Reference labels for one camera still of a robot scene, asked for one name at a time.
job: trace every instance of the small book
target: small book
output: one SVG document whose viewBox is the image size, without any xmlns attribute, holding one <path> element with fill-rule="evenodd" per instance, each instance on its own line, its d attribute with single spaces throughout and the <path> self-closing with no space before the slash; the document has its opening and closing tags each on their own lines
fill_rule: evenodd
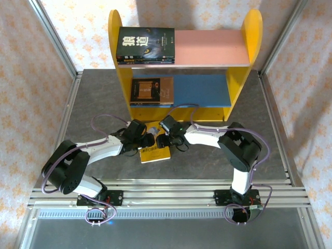
<svg viewBox="0 0 332 249">
<path fill-rule="evenodd" d="M 174 64 L 174 61 L 130 61 L 130 62 L 123 62 L 119 61 L 119 65 L 142 65 L 142 64 Z"/>
<path fill-rule="evenodd" d="M 155 141 L 158 135 L 165 133 L 165 131 L 160 127 L 158 121 L 147 123 L 146 130 L 148 133 L 154 135 Z M 163 149 L 159 149 L 157 147 L 157 143 L 155 143 L 154 146 L 152 147 L 141 149 L 140 155 L 141 155 L 141 163 L 156 162 L 171 158 L 170 148 L 165 147 Z"/>
<path fill-rule="evenodd" d="M 174 59 L 174 29 L 120 27 L 116 59 Z"/>
<path fill-rule="evenodd" d="M 174 59 L 118 59 L 117 62 L 174 61 Z"/>
<path fill-rule="evenodd" d="M 133 78 L 129 103 L 131 105 L 174 104 L 173 77 Z"/>
</svg>

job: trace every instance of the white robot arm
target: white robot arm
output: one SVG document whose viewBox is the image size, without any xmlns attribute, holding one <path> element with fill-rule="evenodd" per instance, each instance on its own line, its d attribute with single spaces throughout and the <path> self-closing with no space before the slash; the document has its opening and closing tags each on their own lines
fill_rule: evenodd
<svg viewBox="0 0 332 249">
<path fill-rule="evenodd" d="M 169 115 L 160 122 L 160 126 L 165 130 L 165 134 L 159 135 L 156 139 L 159 148 L 203 144 L 222 149 L 234 167 L 230 189 L 232 200 L 238 204 L 243 203 L 251 188 L 253 165 L 261 151 L 261 144 L 251 134 L 232 130 L 243 128 L 236 122 L 229 127 L 207 127 L 197 124 L 194 127 L 181 124 Z"/>
<path fill-rule="evenodd" d="M 86 167 L 105 157 L 138 151 L 155 143 L 154 136 L 146 133 L 146 125 L 136 119 L 127 128 L 112 133 L 106 142 L 103 141 L 105 139 L 77 144 L 70 140 L 63 141 L 43 167 L 43 177 L 62 155 L 73 148 L 80 148 L 56 165 L 48 180 L 64 195 L 76 192 L 103 201 L 107 197 L 107 188 L 96 178 L 84 175 Z"/>
</svg>

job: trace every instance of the book spine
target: book spine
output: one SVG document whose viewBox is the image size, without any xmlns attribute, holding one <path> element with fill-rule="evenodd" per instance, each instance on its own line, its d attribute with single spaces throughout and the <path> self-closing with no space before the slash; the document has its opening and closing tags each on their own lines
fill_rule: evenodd
<svg viewBox="0 0 332 249">
<path fill-rule="evenodd" d="M 174 59 L 118 59 L 117 62 L 174 61 Z"/>
<path fill-rule="evenodd" d="M 130 103 L 131 106 L 171 106 L 174 103 Z"/>
<path fill-rule="evenodd" d="M 143 56 L 116 56 L 117 60 L 143 59 Z"/>
<path fill-rule="evenodd" d="M 128 64 L 174 64 L 174 61 L 137 61 L 137 62 L 118 62 L 119 65 Z"/>
</svg>

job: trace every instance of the gray floor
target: gray floor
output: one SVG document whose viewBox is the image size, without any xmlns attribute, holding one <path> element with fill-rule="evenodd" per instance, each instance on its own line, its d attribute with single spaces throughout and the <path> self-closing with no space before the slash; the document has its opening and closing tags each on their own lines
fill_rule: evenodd
<svg viewBox="0 0 332 249">
<path fill-rule="evenodd" d="M 39 219 L 31 249 L 308 248 L 296 209 L 266 209 L 247 226 L 224 219 L 114 219 L 91 227 L 84 219 Z"/>
<path fill-rule="evenodd" d="M 220 70 L 136 70 L 139 74 L 220 74 Z M 93 116 L 115 114 L 130 120 L 115 70 L 84 70 L 68 124 L 66 139 L 88 142 L 101 136 L 90 128 Z M 265 100 L 255 72 L 252 72 L 226 125 L 233 121 L 255 130 L 268 141 L 272 155 L 261 165 L 255 179 L 286 179 Z M 111 133 L 122 128 L 116 119 L 101 117 L 96 125 Z M 171 149 L 171 159 L 141 164 L 140 156 L 105 158 L 88 166 L 87 175 L 103 179 L 232 179 L 233 168 L 220 149 L 192 145 L 181 153 Z"/>
</svg>

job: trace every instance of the floral wallpaper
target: floral wallpaper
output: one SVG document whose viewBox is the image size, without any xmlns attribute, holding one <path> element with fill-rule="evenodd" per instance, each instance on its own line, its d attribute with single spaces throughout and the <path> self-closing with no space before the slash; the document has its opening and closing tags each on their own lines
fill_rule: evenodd
<svg viewBox="0 0 332 249">
<path fill-rule="evenodd" d="M 176 29 L 239 29 L 247 12 L 261 11 L 260 69 L 297 0 L 41 0 L 76 68 L 114 68 L 108 44 L 108 15 L 117 9 L 123 26 Z"/>
<path fill-rule="evenodd" d="M 290 154 L 332 248 L 332 1 L 308 1 L 268 71 Z"/>
<path fill-rule="evenodd" d="M 29 1 L 0 4 L 0 241 L 12 248 L 72 79 Z"/>
</svg>

